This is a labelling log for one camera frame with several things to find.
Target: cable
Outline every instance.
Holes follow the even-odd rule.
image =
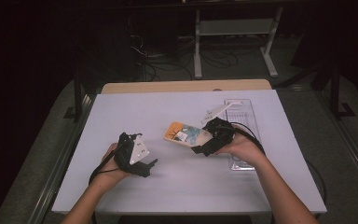
[[[255,137],[254,132],[252,132],[252,130],[251,130],[250,128],[248,128],[246,125],[241,124],[241,123],[238,123],[238,122],[230,122],[230,123],[231,123],[231,124],[238,124],[238,125],[240,125],[240,126],[246,128],[246,130],[248,130],[248,131],[252,134],[253,138],[255,138],[255,139],[257,140],[257,138]]]
[[[119,148],[121,148],[123,145],[121,146],[117,146],[116,149],[112,150],[109,155],[107,155],[105,157],[105,159],[101,162],[101,164],[95,168],[95,170],[92,172],[91,176],[89,177],[89,184],[92,182],[92,180],[95,178],[95,176],[97,176],[98,174],[101,174],[101,173],[107,173],[107,172],[112,172],[112,171],[115,171],[115,170],[118,170],[117,169],[113,169],[113,170],[108,170],[108,171],[101,171],[101,169],[113,158],[113,156],[115,156],[117,150]],[[91,221],[93,224],[97,224],[97,217],[95,216],[95,211],[92,213],[92,216],[91,216]]]

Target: transparent plastic tray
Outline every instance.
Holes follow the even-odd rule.
[[[243,128],[250,135],[255,135],[258,141],[260,141],[260,134],[257,128],[257,123],[255,120],[255,112],[252,108],[252,102],[248,99],[227,99],[225,100],[225,105],[232,104],[225,112],[220,114],[220,119],[228,120],[229,122],[237,122],[243,125],[246,125],[253,133],[250,133],[248,130]],[[245,161],[228,155],[229,168],[231,170],[254,170],[255,168],[249,165]]]

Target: black cable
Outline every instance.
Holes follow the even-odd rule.
[[[322,200],[324,201],[324,204],[326,204],[326,202],[327,202],[327,187],[326,187],[326,185],[324,183],[324,179],[322,178],[322,175],[319,172],[319,170],[316,169],[316,167],[310,161],[308,161],[307,159],[304,159],[304,160],[307,163],[307,165],[309,165],[312,168],[312,170],[316,173],[316,175],[318,176],[318,178],[319,178],[319,180],[321,182],[321,185],[322,185],[322,191],[324,192],[323,195],[322,195]]]
[[[121,146],[118,146],[116,147],[115,150],[112,150],[109,155],[106,156],[106,158],[101,162],[101,164],[95,168],[95,170],[92,172],[91,176],[89,177],[89,184],[92,182],[92,180],[95,178],[95,176],[97,176],[98,174],[101,174],[101,173],[106,173],[106,172],[112,172],[112,171],[115,171],[115,170],[118,170],[117,169],[113,169],[113,170],[108,170],[108,171],[101,171],[101,169],[115,156],[117,150],[122,147],[123,145]],[[97,224],[97,217],[95,216],[95,211],[92,213],[92,216],[91,216],[91,221],[93,224]]]
[[[238,122],[230,122],[230,123],[231,123],[231,124],[238,124],[238,125],[244,127],[246,130],[248,130],[248,131],[252,134],[253,138],[255,138],[255,139],[257,140],[257,138],[256,138],[256,136],[255,136],[255,134],[254,134],[254,132],[252,132],[252,130],[251,130],[250,128],[248,128],[246,125],[244,125],[244,124],[242,124],[242,123],[238,123]]]
[[[181,64],[177,64],[177,63],[167,63],[167,62],[164,62],[164,63],[147,63],[147,65],[150,66],[150,67],[152,67],[152,68],[157,68],[157,69],[160,69],[160,70],[163,70],[163,71],[177,71],[177,70],[182,70],[182,69],[184,69],[184,70],[187,71],[187,73],[189,74],[190,80],[193,80],[193,75],[192,75],[191,72],[186,68],[186,67],[190,64],[191,59],[192,59],[192,57],[189,57],[189,59],[187,60],[187,62],[186,62],[185,65],[181,65]],[[160,66],[155,66],[155,64],[167,64],[167,65],[176,66],[177,68],[168,69],[168,68],[163,68],[163,67],[160,67]]]

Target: white table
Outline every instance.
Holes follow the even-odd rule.
[[[146,92],[98,95],[58,193],[53,212],[67,213],[91,172],[122,132],[142,133],[157,158],[151,176],[130,176],[107,192],[97,211],[118,215],[234,215],[269,212],[254,171],[231,171],[226,155],[204,157],[163,140],[172,121],[202,127],[225,99],[250,99],[268,158],[313,213],[326,208],[276,91]]]

